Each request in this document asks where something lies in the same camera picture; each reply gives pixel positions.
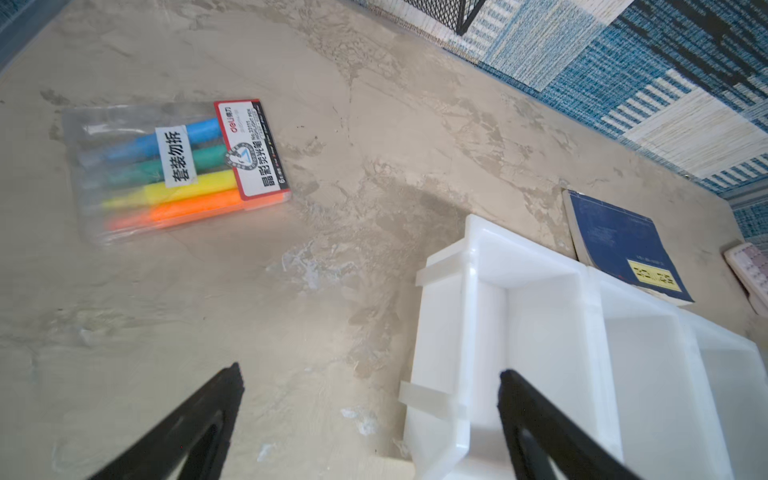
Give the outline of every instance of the table surface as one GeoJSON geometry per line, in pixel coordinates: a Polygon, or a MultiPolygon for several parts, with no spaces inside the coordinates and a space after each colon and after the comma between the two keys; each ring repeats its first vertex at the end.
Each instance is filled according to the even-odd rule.
{"type": "Polygon", "coordinates": [[[0,131],[7,478],[89,475],[234,361],[224,478],[409,478],[415,272],[469,213],[573,257],[564,187],[651,217],[690,309],[768,345],[726,202],[355,5],[74,0],[0,78],[0,131]],[[63,108],[228,98],[262,100],[289,203],[80,239],[63,108]]]}

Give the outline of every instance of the highlighter pack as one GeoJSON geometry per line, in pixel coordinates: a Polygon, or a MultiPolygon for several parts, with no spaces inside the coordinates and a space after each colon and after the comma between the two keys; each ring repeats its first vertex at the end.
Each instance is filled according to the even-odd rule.
{"type": "Polygon", "coordinates": [[[62,124],[82,230],[98,243],[290,199],[258,100],[70,108],[62,124]]]}

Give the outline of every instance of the blue book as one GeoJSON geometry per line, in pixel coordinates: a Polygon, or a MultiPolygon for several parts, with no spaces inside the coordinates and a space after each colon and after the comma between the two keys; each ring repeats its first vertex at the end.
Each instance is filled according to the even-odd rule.
{"type": "Polygon", "coordinates": [[[580,262],[674,305],[694,302],[650,218],[572,190],[563,200],[580,262]]]}

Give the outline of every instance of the yellow highlighter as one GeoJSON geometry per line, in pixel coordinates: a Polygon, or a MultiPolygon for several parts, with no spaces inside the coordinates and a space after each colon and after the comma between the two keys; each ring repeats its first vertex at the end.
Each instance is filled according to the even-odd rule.
{"type": "Polygon", "coordinates": [[[183,187],[168,188],[165,186],[165,182],[149,184],[128,195],[105,200],[101,202],[101,206],[105,210],[149,207],[150,205],[165,204],[185,198],[199,197],[200,195],[215,194],[233,188],[237,188],[235,173],[232,170],[222,170],[212,174],[199,175],[196,184],[184,185],[183,187]]]}

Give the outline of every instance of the white storage box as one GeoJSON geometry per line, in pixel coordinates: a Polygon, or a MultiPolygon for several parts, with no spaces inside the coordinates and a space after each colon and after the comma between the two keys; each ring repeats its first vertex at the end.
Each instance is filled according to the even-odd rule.
{"type": "Polygon", "coordinates": [[[732,478],[727,448],[739,449],[737,478],[766,471],[750,442],[766,445],[768,385],[749,340],[474,215],[416,282],[400,391],[416,478],[512,478],[496,409],[504,369],[646,480],[732,478]]]}

